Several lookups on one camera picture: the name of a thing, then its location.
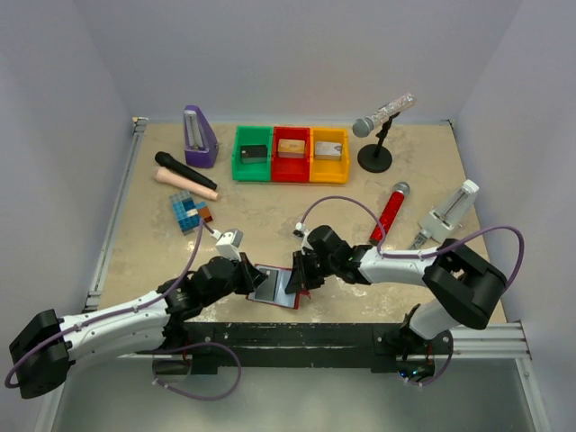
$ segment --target white device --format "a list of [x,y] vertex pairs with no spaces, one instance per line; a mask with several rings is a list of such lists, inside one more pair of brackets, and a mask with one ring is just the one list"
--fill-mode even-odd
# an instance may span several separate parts
[[410,249],[420,248],[430,238],[438,243],[451,236],[461,225],[460,222],[470,211],[480,188],[472,180],[466,180],[450,196],[418,223],[422,228]]

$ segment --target robotic arm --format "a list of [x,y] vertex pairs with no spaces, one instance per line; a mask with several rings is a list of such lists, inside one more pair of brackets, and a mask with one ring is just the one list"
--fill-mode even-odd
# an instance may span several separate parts
[[327,225],[307,231],[300,224],[294,234],[302,238],[302,247],[292,255],[288,293],[319,288],[330,275],[341,277],[347,284],[426,286],[436,299],[413,310],[408,323],[410,332],[418,338],[430,340],[459,324],[485,329],[506,290],[506,276],[466,245],[423,258],[454,244],[452,238],[438,248],[416,253],[387,251],[384,257],[377,247],[350,247]]
[[[436,258],[420,259],[435,248],[382,257],[377,247],[350,247],[326,225],[308,231],[300,224],[294,233],[302,238],[302,246],[293,253],[287,293],[317,289],[331,275],[348,284],[396,282],[432,291],[436,300],[415,307],[397,330],[386,335],[384,344],[404,353],[403,360],[414,347],[425,346],[458,324],[484,329],[507,283],[500,271],[464,245]],[[10,345],[13,363],[20,366],[18,384],[7,386],[17,386],[24,399],[41,396],[59,387],[68,374],[90,365],[164,347],[167,338],[183,332],[182,324],[204,307],[231,293],[252,293],[266,276],[238,251],[242,233],[232,230],[213,236],[219,239],[220,256],[190,272],[175,289],[169,289],[175,283],[170,280],[156,291],[109,309],[61,318],[54,310],[36,315]],[[454,241],[447,240],[441,248]],[[407,252],[417,256],[406,259]]]

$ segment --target blue block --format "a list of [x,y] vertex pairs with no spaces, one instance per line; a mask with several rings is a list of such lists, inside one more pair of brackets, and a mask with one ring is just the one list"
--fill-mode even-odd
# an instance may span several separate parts
[[184,210],[186,210],[187,212],[189,210],[193,210],[196,208],[196,206],[194,205],[194,201],[192,201],[192,200],[182,201],[182,204],[184,206]]
[[200,216],[196,214],[189,217],[186,214],[186,212],[196,208],[194,200],[188,191],[170,195],[170,203],[172,204],[172,211],[174,212],[178,226],[184,234],[187,234],[192,231],[193,228],[200,225]]

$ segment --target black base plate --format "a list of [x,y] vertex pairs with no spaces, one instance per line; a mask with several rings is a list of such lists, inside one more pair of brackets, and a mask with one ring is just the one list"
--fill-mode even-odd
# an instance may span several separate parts
[[386,147],[380,149],[378,157],[374,157],[374,151],[378,144],[368,144],[358,152],[358,164],[371,173],[383,173],[392,165],[392,154]]

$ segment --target beige table surface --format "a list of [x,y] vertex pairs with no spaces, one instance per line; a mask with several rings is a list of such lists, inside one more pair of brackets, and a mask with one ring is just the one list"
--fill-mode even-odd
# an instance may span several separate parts
[[[236,183],[232,180],[230,167],[236,125],[216,123],[212,127],[220,142],[220,154],[215,167],[205,172],[218,184],[220,199],[207,202],[214,217],[210,225],[220,231],[241,230],[244,233],[241,250],[247,253],[253,264],[292,267],[292,252],[300,245],[292,235],[294,225],[317,199],[329,194],[342,194],[361,201],[380,215],[392,187],[399,181],[409,183],[411,194],[391,228],[386,248],[408,248],[419,231],[418,220],[465,179],[455,138],[448,124],[394,124],[386,139],[386,147],[394,160],[391,168],[382,174],[367,173],[356,162],[358,150],[375,142],[374,136],[359,139],[348,130],[351,167],[348,183],[343,185]],[[176,277],[188,260],[197,230],[187,236],[182,234],[168,199],[178,189],[159,184],[152,178],[157,151],[167,151],[184,161],[183,148],[182,124],[152,123],[147,127],[121,215],[100,309],[155,290],[164,281]],[[327,201],[316,207],[306,225],[313,228],[320,224],[330,225],[350,244],[365,243],[374,228],[374,222],[367,213],[343,201]],[[471,211],[456,237],[463,237],[478,228],[476,213]],[[217,255],[214,241],[208,235],[204,237],[193,269]],[[425,247],[436,245],[430,240]],[[469,246],[487,256],[481,238]],[[204,309],[196,320],[393,322],[401,321],[404,313],[416,303],[433,298],[431,292],[423,287],[397,283],[353,286],[334,276],[311,294],[311,300],[301,298],[298,310],[229,295]],[[491,322],[506,322],[500,304]]]

